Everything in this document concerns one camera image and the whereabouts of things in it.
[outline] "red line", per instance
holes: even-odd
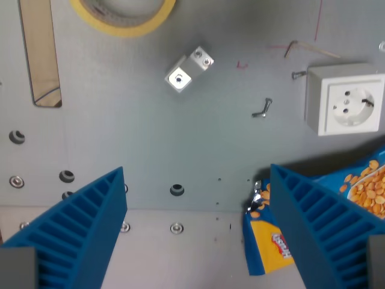
[[[319,21],[321,20],[321,11],[322,11],[322,5],[324,3],[324,0],[321,0],[321,3],[319,5],[319,12],[318,12],[318,21],[317,21],[317,29],[315,30],[315,37],[314,41],[317,41],[317,36],[318,36],[318,28],[319,28]]]

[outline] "potato chip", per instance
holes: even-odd
[[[344,191],[347,190],[347,188],[348,188],[348,185],[342,185],[341,188],[339,188],[339,191],[340,191],[341,193],[343,193]]]
[[[250,215],[252,218],[256,219],[256,218],[259,218],[260,213],[259,212],[251,212]]]
[[[350,181],[352,177],[353,177],[353,175],[352,175],[352,174],[350,174],[350,175],[347,175],[347,176],[346,176],[346,178],[345,178],[345,180],[344,180],[344,182],[348,182],[348,181]]]
[[[380,166],[380,164],[379,164],[378,161],[376,161],[376,160],[371,160],[371,161],[369,162],[369,167],[370,167],[372,170],[377,170],[379,166]]]
[[[376,196],[375,191],[372,191],[372,190],[368,190],[366,192],[366,195],[368,196],[369,199],[374,199]]]
[[[383,203],[385,203],[385,197],[377,196],[375,197],[375,202],[382,205]]]

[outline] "metal block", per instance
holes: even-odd
[[[177,92],[181,92],[194,78],[206,71],[213,63],[214,59],[198,46],[189,57],[184,55],[174,65],[165,80]]]

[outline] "power socket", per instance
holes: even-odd
[[[318,135],[378,131],[384,87],[370,64],[310,67],[306,122]]]

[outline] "screw hole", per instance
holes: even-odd
[[[170,188],[170,193],[173,195],[173,196],[176,196],[176,197],[179,197],[181,195],[183,195],[185,192],[185,188],[183,188],[182,185],[179,185],[179,184],[175,184],[173,185],[171,188]]]
[[[201,51],[201,50],[195,50],[194,56],[195,56],[196,58],[202,57],[202,51]]]
[[[25,142],[25,136],[20,131],[11,131],[9,138],[13,143],[17,145],[21,145]]]
[[[59,173],[59,178],[60,178],[60,181],[66,182],[66,183],[70,183],[75,180],[74,174],[69,170],[62,170]]]
[[[73,194],[73,192],[67,191],[67,192],[61,194],[61,199],[62,199],[62,200],[65,200],[65,199],[67,199],[69,196],[71,196],[72,194]]]

